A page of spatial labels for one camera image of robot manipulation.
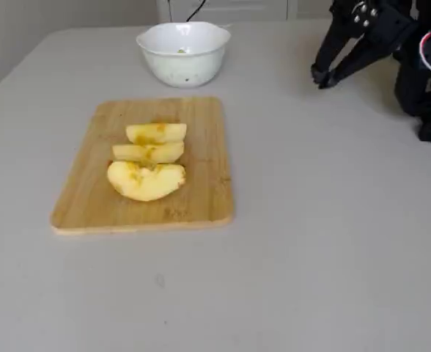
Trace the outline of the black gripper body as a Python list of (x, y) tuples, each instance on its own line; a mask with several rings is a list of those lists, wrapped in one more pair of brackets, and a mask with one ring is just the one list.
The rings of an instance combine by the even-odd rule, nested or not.
[(412, 1), (333, 1), (328, 49), (338, 54), (352, 39), (390, 54), (416, 30)]

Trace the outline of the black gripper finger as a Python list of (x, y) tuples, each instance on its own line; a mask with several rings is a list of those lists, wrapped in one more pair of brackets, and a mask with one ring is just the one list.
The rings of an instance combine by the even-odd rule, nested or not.
[(311, 74), (317, 85), (335, 85), (334, 70), (330, 70), (332, 62), (352, 38), (359, 38), (362, 30), (349, 16), (334, 16), (328, 32), (320, 46), (315, 61), (311, 66)]
[[(335, 68), (330, 69), (334, 70), (334, 78), (337, 80), (335, 85), (387, 56), (388, 50), (385, 47), (372, 42), (368, 37), (362, 37), (352, 51)], [(328, 89), (335, 85), (318, 85), (318, 88)]]

